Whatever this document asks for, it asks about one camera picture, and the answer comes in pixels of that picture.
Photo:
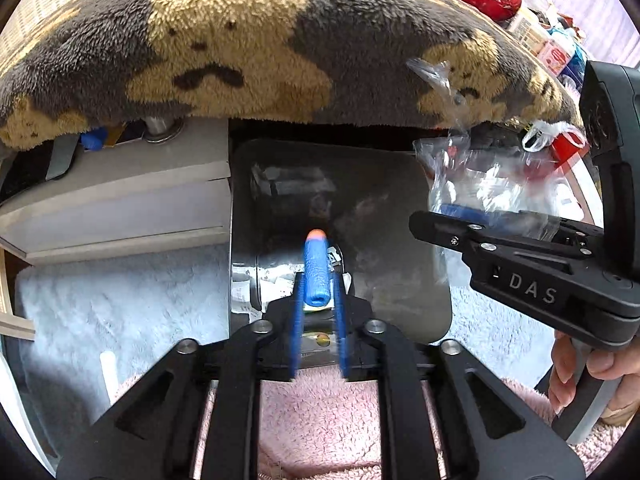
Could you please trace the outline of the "person's right hand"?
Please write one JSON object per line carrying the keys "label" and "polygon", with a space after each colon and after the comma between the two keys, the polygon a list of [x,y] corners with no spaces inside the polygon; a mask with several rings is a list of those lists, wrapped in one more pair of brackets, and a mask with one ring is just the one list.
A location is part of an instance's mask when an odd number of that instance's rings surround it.
{"label": "person's right hand", "polygon": [[[576,394],[574,371],[577,353],[567,334],[557,330],[554,338],[548,398],[555,414],[559,414],[562,408],[572,403]],[[607,425],[626,426],[639,409],[639,338],[634,338],[628,347],[619,352],[593,350],[586,361],[586,369],[593,378],[604,382],[620,380],[601,419]]]}

